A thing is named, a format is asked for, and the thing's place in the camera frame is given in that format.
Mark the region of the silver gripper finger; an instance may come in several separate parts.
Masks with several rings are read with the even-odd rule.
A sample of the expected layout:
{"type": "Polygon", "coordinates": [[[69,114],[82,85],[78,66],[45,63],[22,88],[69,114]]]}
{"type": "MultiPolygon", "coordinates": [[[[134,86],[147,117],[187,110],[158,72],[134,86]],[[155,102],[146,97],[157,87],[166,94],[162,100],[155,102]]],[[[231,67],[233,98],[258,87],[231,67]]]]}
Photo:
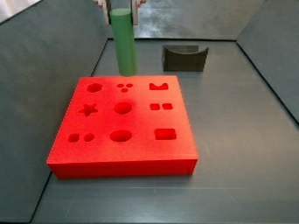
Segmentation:
{"type": "Polygon", "coordinates": [[[138,25],[138,9],[146,3],[147,3],[147,0],[131,0],[131,11],[133,11],[133,23],[134,23],[134,25],[138,25]]]}
{"type": "Polygon", "coordinates": [[[101,7],[105,13],[106,24],[111,25],[110,12],[111,12],[111,2],[110,0],[94,0],[94,3],[101,7]]]}

